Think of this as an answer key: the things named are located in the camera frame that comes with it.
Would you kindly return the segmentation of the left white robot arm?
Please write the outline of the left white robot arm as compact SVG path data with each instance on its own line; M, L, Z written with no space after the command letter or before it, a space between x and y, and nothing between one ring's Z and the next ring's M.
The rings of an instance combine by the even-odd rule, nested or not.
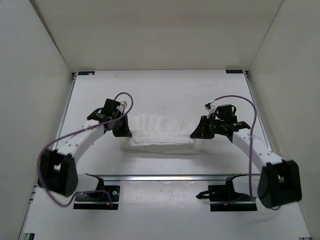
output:
M116 138L131 137L127 116L131 109L126 101L108 98L103 107L86 117L79 130L56 139L58 145L55 149L50 148L51 143L44 147L37 159L38 186L49 194L71 197L82 180L85 186L81 192L87 192L93 199L101 198L105 192L104 185L97 176L87 173L80 176L77 163L89 147L107 132L112 132Z

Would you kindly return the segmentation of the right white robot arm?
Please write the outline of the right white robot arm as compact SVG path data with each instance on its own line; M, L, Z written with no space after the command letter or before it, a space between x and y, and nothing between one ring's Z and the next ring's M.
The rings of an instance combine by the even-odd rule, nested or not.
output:
M302 200L302 187L299 166L294 160L285 160L266 147L253 135L253 127L238 121L236 107L231 104L215 107L205 105L207 115L190 135L192 139L210 140L216 135L225 136L242 150L249 163L259 171L259 177L250 173L238 176L224 187L224 195L236 200L241 195L258 198L268 209L299 202Z

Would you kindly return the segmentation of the white skirt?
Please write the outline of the white skirt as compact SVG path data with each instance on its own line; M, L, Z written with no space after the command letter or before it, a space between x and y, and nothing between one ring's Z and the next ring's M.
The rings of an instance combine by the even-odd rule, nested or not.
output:
M125 138L121 148L159 154L197 154L201 139L190 137L195 127L185 120L166 116L140 114L128 117L132 137Z

